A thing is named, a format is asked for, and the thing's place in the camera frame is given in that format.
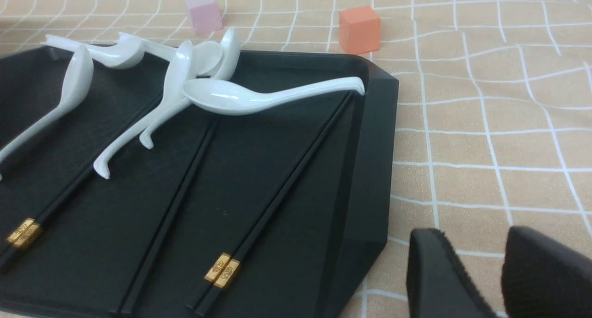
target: black chopsticks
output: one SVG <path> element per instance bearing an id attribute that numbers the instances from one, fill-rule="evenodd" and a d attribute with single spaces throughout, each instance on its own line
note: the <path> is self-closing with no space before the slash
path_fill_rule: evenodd
<path id="1" fill-rule="evenodd" d="M 324 141 L 328 133 L 330 133 L 332 126 L 339 119 L 340 114 L 344 111 L 349 100 L 352 97 L 347 95 L 336 107 L 331 116 L 323 123 L 323 126 L 317 133 L 317 137 L 313 140 L 308 149 L 298 158 L 294 166 L 291 167 L 290 175 L 280 184 L 278 190 L 275 190 L 271 196 L 271 201 L 264 211 L 255 217 L 246 236 L 243 237 L 237 245 L 224 251 L 216 260 L 213 266 L 205 274 L 203 279 L 199 282 L 195 291 L 191 294 L 186 303 L 186 306 L 194 310 L 196 314 L 205 317 L 211 308 L 215 305 L 217 299 L 222 292 L 230 286 L 233 278 L 238 274 L 241 264 L 254 246 L 256 240 L 259 238 L 265 226 L 269 223 L 272 216 L 281 206 L 284 198 L 307 166 L 319 146 Z"/>
<path id="2" fill-rule="evenodd" d="M 47 229 L 49 223 L 59 214 L 61 206 L 63 203 L 68 200 L 72 194 L 90 177 L 91 173 L 93 173 L 93 162 L 99 155 L 100 151 L 104 150 L 108 144 L 116 139 L 121 133 L 123 133 L 131 124 L 137 122 L 139 118 L 145 116 L 151 109 L 156 107 L 156 105 L 160 102 L 160 98 L 155 98 L 148 106 L 143 108 L 142 110 L 138 111 L 137 114 L 129 120 L 119 131 L 117 131 L 116 135 L 112 139 L 109 139 L 108 143 L 99 150 L 96 155 L 93 155 L 92 158 L 86 163 L 87 165 L 78 172 L 74 176 L 74 178 L 68 182 L 68 184 L 62 189 L 62 191 L 57 195 L 55 199 L 53 199 L 46 208 L 40 212 L 37 217 L 35 218 L 27 218 L 21 225 L 17 227 L 17 229 L 12 232 L 7 238 L 6 241 L 10 244 L 10 246 L 4 250 L 2 255 L 0 255 L 0 271 L 6 271 L 9 266 L 14 263 L 20 255 L 22 255 L 30 246 L 31 244 L 38 238 L 38 236 L 42 233 L 43 229 Z"/>
<path id="3" fill-rule="evenodd" d="M 217 116 L 211 120 L 208 128 L 204 131 L 203 135 L 198 139 L 199 143 L 195 150 L 193 161 L 190 167 L 187 169 L 183 181 L 175 194 L 175 198 L 169 205 L 169 209 L 165 214 L 165 217 L 154 234 L 152 244 L 148 248 L 146 256 L 142 261 L 138 272 L 133 279 L 127 294 L 118 310 L 120 314 L 131 316 L 135 310 L 137 303 L 140 299 L 140 295 L 146 285 L 146 280 L 152 269 L 154 263 L 159 256 L 161 249 L 163 248 L 163 242 L 167 239 L 169 232 L 171 231 L 172 225 L 179 214 L 180 207 L 182 206 L 183 200 L 193 183 L 193 179 L 198 172 L 199 165 L 204 158 L 205 152 L 208 150 L 210 143 L 214 137 L 214 133 L 220 124 L 220 117 Z"/>

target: black plastic tray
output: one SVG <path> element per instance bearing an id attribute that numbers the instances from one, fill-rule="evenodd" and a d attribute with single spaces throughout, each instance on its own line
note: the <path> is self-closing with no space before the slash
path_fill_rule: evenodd
<path id="1" fill-rule="evenodd" d="M 57 105 L 70 57 L 40 48 L 0 60 L 0 146 Z M 0 169 L 2 236 L 60 206 L 0 274 L 0 309 L 193 317 L 187 296 L 330 123 L 210 316 L 338 316 L 387 240 L 397 80 L 357 56 L 243 51 L 232 81 L 255 91 L 359 76 L 366 95 L 328 94 L 251 116 L 190 107 L 156 131 L 153 150 L 127 144 L 102 179 L 94 158 L 157 104 L 166 69 L 151 55 L 127 70 L 95 63 L 84 103 Z M 0 244 L 0 253 L 9 249 Z"/>

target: checkered tablecloth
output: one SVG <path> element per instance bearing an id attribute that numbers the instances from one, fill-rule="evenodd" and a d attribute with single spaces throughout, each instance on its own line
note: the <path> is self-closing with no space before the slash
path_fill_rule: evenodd
<path id="1" fill-rule="evenodd" d="M 382 48 L 364 55 L 401 82 L 389 241 L 345 318 L 407 317 L 408 237 L 446 232 L 505 316 L 511 225 L 592 257 L 592 0 L 218 0 L 245 49 L 342 52 L 338 12 L 372 6 Z M 0 0 L 0 53 L 45 34 L 110 43 L 117 32 L 197 37 L 184 0 Z"/>

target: wooden block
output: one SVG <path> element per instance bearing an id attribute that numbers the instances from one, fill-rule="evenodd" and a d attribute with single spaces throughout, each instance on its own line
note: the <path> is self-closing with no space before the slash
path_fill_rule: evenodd
<path id="1" fill-rule="evenodd" d="M 370 6 L 339 12 L 339 44 L 358 55 L 380 49 L 380 17 Z"/>
<path id="2" fill-rule="evenodd" d="M 195 34 L 207 34 L 222 29 L 222 15 L 216 0 L 185 0 Z"/>

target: gold chopstick band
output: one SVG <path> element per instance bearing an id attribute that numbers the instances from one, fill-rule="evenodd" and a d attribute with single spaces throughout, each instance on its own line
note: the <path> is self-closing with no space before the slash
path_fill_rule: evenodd
<path id="1" fill-rule="evenodd" d="M 228 265 L 228 261 L 230 261 L 230 255 L 228 253 L 222 253 L 203 278 L 209 282 L 215 282 L 220 272 L 224 271 L 224 268 Z"/>
<path id="2" fill-rule="evenodd" d="M 41 227 L 35 223 L 35 219 L 26 219 L 21 225 L 6 239 L 15 248 L 26 249 L 41 233 Z"/>
<path id="3" fill-rule="evenodd" d="M 239 265 L 241 264 L 240 261 L 231 259 L 228 263 L 228 266 L 224 268 L 224 271 L 220 274 L 214 286 L 218 288 L 224 289 L 228 284 L 230 284 L 231 280 L 236 276 L 236 271 L 239 269 Z"/>

